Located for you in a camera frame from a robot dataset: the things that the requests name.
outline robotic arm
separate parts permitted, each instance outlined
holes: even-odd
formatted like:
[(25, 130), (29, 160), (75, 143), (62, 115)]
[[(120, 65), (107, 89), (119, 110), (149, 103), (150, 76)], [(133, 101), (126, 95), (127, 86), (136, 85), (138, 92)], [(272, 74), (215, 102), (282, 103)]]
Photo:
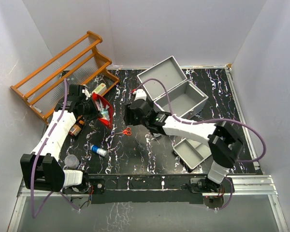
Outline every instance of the robotic arm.
[(153, 102), (146, 101), (142, 89), (135, 92), (133, 103), (125, 106), (126, 125), (143, 125), (152, 133), (177, 135), (207, 145), (213, 155), (213, 164), (207, 178), (199, 188), (216, 190), (243, 149), (237, 132), (226, 123), (190, 125), (177, 121), (170, 113), (153, 109)]
[(62, 112), (63, 104), (63, 99), (58, 102), (43, 138), (30, 154), (24, 154), (20, 160), (28, 189), (33, 162), (41, 146), (43, 149), (35, 171), (34, 189), (58, 192), (64, 187), (80, 185), (83, 181), (83, 171), (63, 170), (60, 167), (59, 154), (69, 130), (79, 116), (87, 116), (88, 120), (93, 120), (101, 115), (88, 90), (82, 85), (70, 85), (66, 107)]

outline wooden rack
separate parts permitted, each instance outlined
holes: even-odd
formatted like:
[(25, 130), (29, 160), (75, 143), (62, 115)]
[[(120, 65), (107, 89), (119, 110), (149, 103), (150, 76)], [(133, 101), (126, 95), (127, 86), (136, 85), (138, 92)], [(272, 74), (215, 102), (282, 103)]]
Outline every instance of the wooden rack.
[(96, 45), (101, 42), (101, 36), (88, 31), (11, 89), (46, 124), (64, 96), (64, 78), (69, 84), (86, 85), (102, 74), (109, 79), (103, 95), (106, 94), (119, 78), (107, 71), (112, 61), (97, 50)]

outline red scissors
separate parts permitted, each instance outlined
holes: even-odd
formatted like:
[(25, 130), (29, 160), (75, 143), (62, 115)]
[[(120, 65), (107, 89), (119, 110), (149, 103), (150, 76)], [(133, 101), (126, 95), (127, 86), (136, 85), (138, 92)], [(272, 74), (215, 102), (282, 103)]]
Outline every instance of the red scissors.
[(132, 132), (131, 132), (131, 128), (128, 127), (125, 130), (123, 130), (122, 132), (115, 133), (115, 134), (126, 134), (127, 136), (130, 136), (130, 135), (132, 135)]

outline gray toolbox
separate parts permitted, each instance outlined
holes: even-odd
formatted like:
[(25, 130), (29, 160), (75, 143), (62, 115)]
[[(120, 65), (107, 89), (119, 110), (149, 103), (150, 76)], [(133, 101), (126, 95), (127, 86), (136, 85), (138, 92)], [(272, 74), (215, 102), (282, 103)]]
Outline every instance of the gray toolbox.
[(191, 139), (182, 140), (173, 147), (173, 150), (191, 170), (212, 154), (208, 146)]
[[(137, 75), (140, 83), (149, 78), (160, 80), (169, 93), (173, 113), (191, 118), (200, 112), (207, 99), (201, 90), (191, 83), (173, 56)], [(154, 101), (156, 109), (169, 112), (168, 100), (162, 86), (156, 81), (143, 85), (147, 96)]]

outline black marble table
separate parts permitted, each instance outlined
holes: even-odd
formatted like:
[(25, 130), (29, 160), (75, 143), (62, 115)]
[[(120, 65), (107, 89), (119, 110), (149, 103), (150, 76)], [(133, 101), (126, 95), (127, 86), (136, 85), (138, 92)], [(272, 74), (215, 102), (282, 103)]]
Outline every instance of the black marble table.
[[(114, 107), (114, 128), (107, 129), (101, 122), (94, 120), (87, 123), (76, 138), (67, 137), (60, 154), (60, 164), (64, 167), (64, 158), (76, 155), (81, 161), (79, 169), (89, 174), (186, 174), (188, 169), (180, 158), (173, 153), (173, 145), (181, 141), (178, 136), (161, 136), (154, 138), (143, 126), (130, 126), (132, 135), (116, 134), (123, 131), (124, 105), (132, 101), (131, 90), (137, 87), (136, 75), (143, 70), (113, 70), (119, 77), (120, 84), (114, 87), (105, 98)], [(231, 118), (239, 120), (239, 115), (232, 96), (232, 91), (224, 69), (184, 69), (187, 78), (201, 89), (209, 98), (203, 108), (192, 119)], [(97, 77), (93, 82), (100, 84), (103, 78)], [(245, 141), (241, 160), (251, 159), (243, 129), (234, 128)], [(103, 158), (89, 149), (94, 144), (109, 151), (109, 158)], [(200, 164), (192, 173), (207, 174), (212, 157)], [(234, 174), (255, 174), (252, 163), (237, 163), (232, 169)]]

